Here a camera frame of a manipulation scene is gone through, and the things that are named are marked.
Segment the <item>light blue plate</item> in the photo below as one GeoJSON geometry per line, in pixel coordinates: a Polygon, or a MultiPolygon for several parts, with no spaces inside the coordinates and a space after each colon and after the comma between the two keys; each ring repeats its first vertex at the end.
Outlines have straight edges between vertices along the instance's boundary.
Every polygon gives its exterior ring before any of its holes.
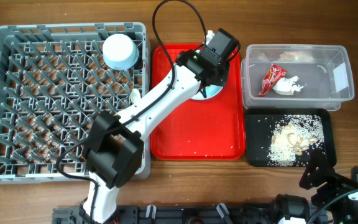
{"type": "Polygon", "coordinates": [[[222,86],[210,85],[202,88],[195,96],[193,96],[192,100],[207,100],[214,96],[216,96],[221,90],[222,86]]]}

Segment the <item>red strawberry snack wrapper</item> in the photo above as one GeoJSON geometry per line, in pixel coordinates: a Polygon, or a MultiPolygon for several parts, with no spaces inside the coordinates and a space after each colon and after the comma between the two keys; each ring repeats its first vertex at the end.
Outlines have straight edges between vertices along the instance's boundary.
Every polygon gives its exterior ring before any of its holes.
{"type": "Polygon", "coordinates": [[[262,80],[262,89],[260,90],[258,97],[264,97],[273,88],[273,86],[285,76],[286,72],[287,70],[283,67],[271,64],[267,74],[262,80]]]}

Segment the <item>white tissue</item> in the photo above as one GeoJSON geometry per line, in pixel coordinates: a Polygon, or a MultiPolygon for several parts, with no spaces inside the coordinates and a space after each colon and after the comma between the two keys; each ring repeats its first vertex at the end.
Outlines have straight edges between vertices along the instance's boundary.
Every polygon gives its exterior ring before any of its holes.
{"type": "Polygon", "coordinates": [[[279,95],[292,96],[294,92],[300,92],[304,88],[304,86],[297,84],[299,79],[298,76],[281,78],[273,86],[273,90],[279,95]]]}

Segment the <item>white plastic spoon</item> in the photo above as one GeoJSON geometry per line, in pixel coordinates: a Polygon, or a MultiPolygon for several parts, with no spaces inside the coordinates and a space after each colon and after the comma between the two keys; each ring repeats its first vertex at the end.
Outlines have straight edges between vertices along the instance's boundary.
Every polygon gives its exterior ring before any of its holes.
{"type": "Polygon", "coordinates": [[[133,104],[138,103],[141,100],[141,94],[140,91],[136,88],[133,88],[130,94],[130,99],[132,101],[133,104]]]}

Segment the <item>light blue bowl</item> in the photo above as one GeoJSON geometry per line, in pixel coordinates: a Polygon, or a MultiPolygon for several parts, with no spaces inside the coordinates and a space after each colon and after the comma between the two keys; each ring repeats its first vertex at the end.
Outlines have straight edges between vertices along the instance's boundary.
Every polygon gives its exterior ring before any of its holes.
{"type": "Polygon", "coordinates": [[[135,42],[125,34],[113,34],[103,42],[103,59],[113,70],[127,70],[135,65],[139,58],[139,49],[135,42]]]}

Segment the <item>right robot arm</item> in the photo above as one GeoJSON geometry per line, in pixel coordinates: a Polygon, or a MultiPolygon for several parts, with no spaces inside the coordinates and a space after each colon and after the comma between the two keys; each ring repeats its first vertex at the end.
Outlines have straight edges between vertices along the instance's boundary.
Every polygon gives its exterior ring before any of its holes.
{"type": "Polygon", "coordinates": [[[332,215],[332,223],[358,223],[358,166],[351,178],[336,173],[321,151],[313,151],[299,186],[317,188],[311,201],[294,195],[279,194],[270,204],[272,223],[324,223],[323,212],[332,215]]]}

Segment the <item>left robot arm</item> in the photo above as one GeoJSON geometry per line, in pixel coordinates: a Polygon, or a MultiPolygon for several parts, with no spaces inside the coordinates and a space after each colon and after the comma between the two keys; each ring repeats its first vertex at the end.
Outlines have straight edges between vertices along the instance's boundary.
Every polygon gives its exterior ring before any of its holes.
{"type": "Polygon", "coordinates": [[[88,223],[110,219],[120,187],[141,166],[144,143],[151,132],[203,87],[224,86],[230,61],[240,47],[234,36],[218,29],[199,50],[180,52],[166,77],[138,102],[115,115],[106,111],[97,115],[82,151],[90,188],[81,204],[81,216],[88,223]]]}

